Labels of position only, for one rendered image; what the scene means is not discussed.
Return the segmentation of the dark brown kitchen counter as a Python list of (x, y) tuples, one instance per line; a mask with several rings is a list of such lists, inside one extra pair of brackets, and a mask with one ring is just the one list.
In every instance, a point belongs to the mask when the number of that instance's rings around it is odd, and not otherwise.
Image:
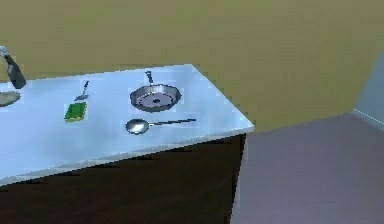
[[(170, 110), (131, 105), (147, 70), (181, 92)], [(66, 122), (77, 102), (84, 118)], [(134, 135), (131, 119), (194, 122)], [(192, 65), (33, 80), (0, 108), (0, 224), (229, 224), (252, 130)]]

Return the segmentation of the silver frying pan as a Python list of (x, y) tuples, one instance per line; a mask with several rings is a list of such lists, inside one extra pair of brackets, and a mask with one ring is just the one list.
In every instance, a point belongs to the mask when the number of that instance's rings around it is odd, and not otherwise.
[(178, 88), (165, 84), (155, 84), (152, 72), (145, 72), (149, 84), (142, 86), (130, 94), (131, 105), (136, 109), (155, 113), (170, 110), (182, 97)]

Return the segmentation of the grey spatula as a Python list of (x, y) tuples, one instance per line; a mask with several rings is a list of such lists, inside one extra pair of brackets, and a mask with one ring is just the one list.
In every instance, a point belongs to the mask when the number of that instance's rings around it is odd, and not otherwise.
[(80, 101), (80, 100), (85, 100), (88, 98), (88, 95), (86, 94), (86, 90), (87, 90), (87, 87), (88, 87), (88, 84), (89, 84), (89, 81), (87, 80), (84, 84), (84, 87), (83, 87), (83, 91), (82, 91), (82, 94), (77, 96), (74, 101)]

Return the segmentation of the green sponge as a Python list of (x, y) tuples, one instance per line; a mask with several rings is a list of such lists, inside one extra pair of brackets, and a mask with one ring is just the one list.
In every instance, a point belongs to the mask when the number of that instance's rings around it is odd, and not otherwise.
[(84, 118), (87, 109), (86, 102), (77, 102), (69, 105), (64, 120), (66, 122), (80, 121)]

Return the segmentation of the dark grey spray bottle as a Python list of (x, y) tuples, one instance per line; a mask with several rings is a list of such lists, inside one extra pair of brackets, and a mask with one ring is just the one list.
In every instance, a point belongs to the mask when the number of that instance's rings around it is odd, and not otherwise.
[(14, 86), (15, 89), (22, 89), (26, 85), (26, 80), (18, 64), (9, 55), (8, 49), (6, 46), (0, 45), (0, 55), (7, 62), (7, 74), (12, 85)]

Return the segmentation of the grey round plate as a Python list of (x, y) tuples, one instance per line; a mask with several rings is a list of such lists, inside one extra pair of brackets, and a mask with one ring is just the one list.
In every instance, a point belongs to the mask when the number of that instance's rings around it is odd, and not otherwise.
[(11, 105), (20, 99), (20, 94), (15, 91), (0, 92), (0, 107)]

